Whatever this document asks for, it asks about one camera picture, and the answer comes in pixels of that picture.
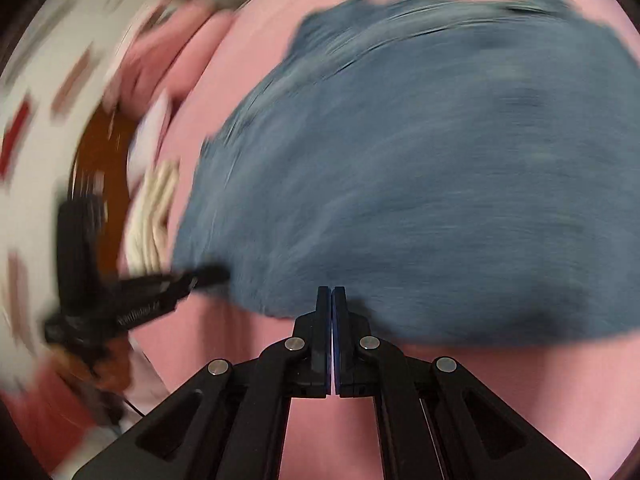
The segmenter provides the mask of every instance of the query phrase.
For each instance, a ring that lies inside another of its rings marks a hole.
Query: denim garment
[[[343,285],[374,333],[547,344],[640,326],[636,62],[564,0],[348,0],[202,148],[174,267],[243,308]]]

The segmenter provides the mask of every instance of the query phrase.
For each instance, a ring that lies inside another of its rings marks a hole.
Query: red object
[[[24,131],[27,119],[31,113],[31,97],[27,94],[22,100],[20,109],[13,122],[7,126],[2,138],[2,152],[0,152],[0,180],[4,181],[11,165],[12,155],[18,140]]]

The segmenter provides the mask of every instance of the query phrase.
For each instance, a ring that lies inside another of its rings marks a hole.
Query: red cloth
[[[87,408],[49,365],[20,395],[1,393],[24,441],[47,472],[52,472],[95,425]]]

